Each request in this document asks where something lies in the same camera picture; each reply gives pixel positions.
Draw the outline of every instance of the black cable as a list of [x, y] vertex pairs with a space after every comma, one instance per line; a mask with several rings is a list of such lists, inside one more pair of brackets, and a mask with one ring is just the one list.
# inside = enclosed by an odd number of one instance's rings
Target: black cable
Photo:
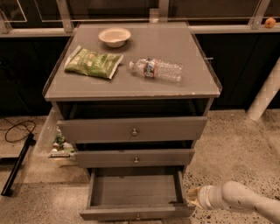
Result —
[[[6, 133], [5, 133], [5, 140], [6, 140], [6, 142], [11, 143], [11, 144], [16, 143], [16, 142], [20, 142], [21, 140], [25, 139], [25, 138], [28, 137], [28, 136], [35, 130], [35, 128], [36, 128], [36, 123], [35, 123], [34, 121], [26, 120], [26, 121], [23, 121], [23, 122], [18, 122], [18, 123], [16, 123], [16, 124], [13, 124], [12, 122], [10, 122], [9, 120], [7, 120], [6, 118], [4, 118], [4, 120], [5, 120], [7, 123], [11, 124], [11, 127], [9, 127], [8, 129], [0, 129], [0, 130], [6, 131]], [[32, 124], [33, 124], [33, 127], [32, 127], [31, 129], [28, 128], [28, 123], [32, 123]], [[28, 131], [28, 134], [26, 134], [25, 136], [23, 136], [22, 138], [17, 139], [17, 140], [9, 140], [8, 135], [9, 135], [9, 133], [10, 133], [13, 129], [15, 129], [15, 128], [17, 128], [17, 129], [19, 129], [19, 130]]]

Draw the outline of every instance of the green snack bag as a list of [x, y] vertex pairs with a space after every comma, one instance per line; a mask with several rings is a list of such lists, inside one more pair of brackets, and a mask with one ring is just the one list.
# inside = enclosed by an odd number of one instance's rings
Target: green snack bag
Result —
[[123, 55], [89, 51], [80, 45], [67, 58], [64, 70], [88, 76], [112, 79], [117, 66], [123, 60]]

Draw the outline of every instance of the speckled concrete floor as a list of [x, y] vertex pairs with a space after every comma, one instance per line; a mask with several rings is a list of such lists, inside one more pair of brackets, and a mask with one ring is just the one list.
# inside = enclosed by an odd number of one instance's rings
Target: speckled concrete floor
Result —
[[[280, 110], [267, 110], [262, 118], [251, 121], [243, 110], [210, 111], [202, 138], [197, 142], [195, 156], [188, 166], [185, 189], [203, 185], [218, 185], [228, 180], [243, 183], [256, 193], [276, 199], [280, 197]], [[10, 118], [13, 123], [31, 119], [37, 127], [35, 139], [45, 117]], [[0, 129], [10, 125], [0, 120]], [[15, 130], [9, 137], [18, 137]], [[15, 156], [23, 145], [6, 143], [0, 131], [0, 156]], [[0, 189], [10, 174], [0, 170]], [[34, 147], [13, 185], [12, 197], [0, 197], [0, 223], [110, 223], [84, 221], [79, 216], [88, 198], [88, 178], [73, 161], [53, 161], [47, 151]], [[200, 223], [269, 223], [256, 213], [202, 211], [196, 209], [190, 219], [146, 220], [130, 224], [200, 224]]]

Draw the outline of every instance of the clear water bottle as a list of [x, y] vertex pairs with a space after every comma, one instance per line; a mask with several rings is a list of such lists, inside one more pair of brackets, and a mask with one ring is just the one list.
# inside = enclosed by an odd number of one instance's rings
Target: clear water bottle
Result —
[[161, 79], [171, 82], [182, 80], [183, 66], [174, 64], [161, 59], [139, 59], [137, 62], [130, 62], [129, 68], [135, 74], [150, 79]]

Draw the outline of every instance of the bowl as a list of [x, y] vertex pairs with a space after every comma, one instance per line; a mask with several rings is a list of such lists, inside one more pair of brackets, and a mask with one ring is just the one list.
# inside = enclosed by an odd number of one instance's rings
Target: bowl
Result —
[[98, 38], [109, 47], [121, 47], [125, 44], [125, 41], [130, 38], [130, 36], [131, 34], [128, 30], [119, 27], [112, 27], [101, 31]]

